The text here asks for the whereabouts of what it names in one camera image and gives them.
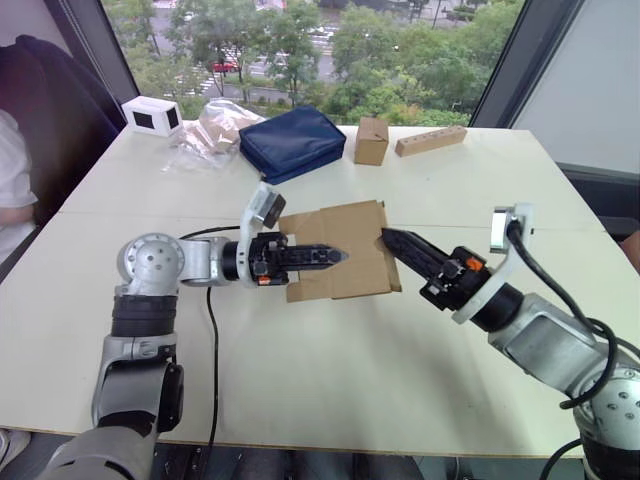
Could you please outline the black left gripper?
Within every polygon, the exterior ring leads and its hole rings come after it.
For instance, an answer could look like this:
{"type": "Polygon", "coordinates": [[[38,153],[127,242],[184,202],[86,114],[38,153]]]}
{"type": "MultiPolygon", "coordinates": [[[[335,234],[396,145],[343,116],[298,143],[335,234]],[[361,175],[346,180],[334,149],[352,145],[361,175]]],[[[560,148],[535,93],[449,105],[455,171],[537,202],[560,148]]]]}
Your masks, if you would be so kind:
{"type": "Polygon", "coordinates": [[[287,271],[325,270],[348,258],[346,252],[325,244],[287,246],[287,237],[279,232],[258,233],[251,241],[249,268],[257,286],[284,286],[289,283],[287,271]],[[283,267],[284,250],[293,260],[285,260],[283,267]]]}

